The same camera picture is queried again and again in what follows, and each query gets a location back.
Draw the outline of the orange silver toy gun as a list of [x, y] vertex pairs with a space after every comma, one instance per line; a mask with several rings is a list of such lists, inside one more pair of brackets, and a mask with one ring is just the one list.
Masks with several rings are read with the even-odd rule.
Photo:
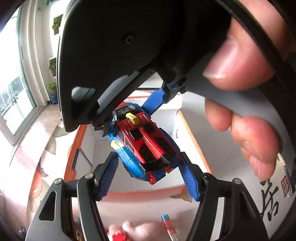
[[164, 225], [166, 233], [169, 236], [169, 239], [171, 241], [179, 241], [180, 238], [179, 238], [179, 236], [177, 234], [177, 231], [176, 231], [175, 227], [173, 226], [173, 224], [172, 224], [172, 222], [170, 220], [169, 215], [167, 215], [167, 214], [162, 215], [162, 223]]

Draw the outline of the orange cardboard box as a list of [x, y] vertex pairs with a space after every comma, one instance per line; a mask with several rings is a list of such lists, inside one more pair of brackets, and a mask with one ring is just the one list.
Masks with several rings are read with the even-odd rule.
[[107, 137], [130, 176], [154, 185], [179, 168], [186, 189], [195, 201], [205, 191], [200, 168], [180, 151], [175, 140], [152, 121], [152, 114], [165, 102], [164, 88], [156, 89], [143, 105], [122, 102], [113, 108]]

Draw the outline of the red blue toy car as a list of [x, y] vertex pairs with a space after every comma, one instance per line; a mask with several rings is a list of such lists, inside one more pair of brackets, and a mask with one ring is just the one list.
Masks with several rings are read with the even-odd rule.
[[131, 177], [154, 185], [182, 163], [175, 141], [141, 106], [122, 102], [112, 115], [107, 137]]

